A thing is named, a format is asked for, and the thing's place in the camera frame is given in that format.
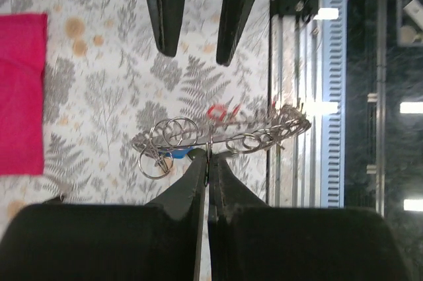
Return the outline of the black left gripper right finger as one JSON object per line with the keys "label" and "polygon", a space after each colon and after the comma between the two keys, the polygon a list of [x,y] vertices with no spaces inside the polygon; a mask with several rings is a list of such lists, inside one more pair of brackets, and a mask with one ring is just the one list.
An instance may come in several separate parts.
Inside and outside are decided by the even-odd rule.
{"label": "black left gripper right finger", "polygon": [[363,208],[267,205],[214,155],[208,235],[214,280],[408,280],[385,220]]}

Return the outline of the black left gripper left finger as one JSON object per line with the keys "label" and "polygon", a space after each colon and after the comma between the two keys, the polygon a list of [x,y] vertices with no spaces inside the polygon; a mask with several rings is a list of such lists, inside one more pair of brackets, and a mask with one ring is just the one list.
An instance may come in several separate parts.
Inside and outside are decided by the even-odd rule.
{"label": "black left gripper left finger", "polygon": [[186,172],[144,205],[24,207],[1,240],[2,280],[197,280],[200,275],[203,150]]}

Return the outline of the blue tag key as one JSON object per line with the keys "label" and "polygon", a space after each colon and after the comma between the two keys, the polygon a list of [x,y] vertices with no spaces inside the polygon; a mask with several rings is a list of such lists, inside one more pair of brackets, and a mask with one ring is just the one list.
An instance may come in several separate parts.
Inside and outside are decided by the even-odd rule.
{"label": "blue tag key", "polygon": [[193,147],[185,147],[185,148],[176,148],[176,149],[160,149],[159,153],[164,155],[165,157],[169,157],[171,159],[182,159],[184,158],[189,151],[191,151]]}

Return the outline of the grey disc with key rings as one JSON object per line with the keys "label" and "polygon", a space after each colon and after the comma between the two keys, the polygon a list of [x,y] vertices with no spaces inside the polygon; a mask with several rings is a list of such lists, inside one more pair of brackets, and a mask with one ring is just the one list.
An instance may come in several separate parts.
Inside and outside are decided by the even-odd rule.
{"label": "grey disc with key rings", "polygon": [[252,114],[240,109],[233,120],[224,122],[210,120],[206,115],[203,122],[185,116],[166,118],[134,136],[131,145],[139,153],[139,162],[145,158],[154,160],[155,166],[161,170],[160,175],[148,174],[142,164],[138,167],[145,177],[158,180],[171,172],[175,160],[161,155],[160,149],[203,147],[207,155],[211,155],[213,146],[222,143],[226,148],[225,154],[245,155],[275,145],[282,146],[284,140],[303,134],[310,128],[311,122],[301,109],[274,102]]}

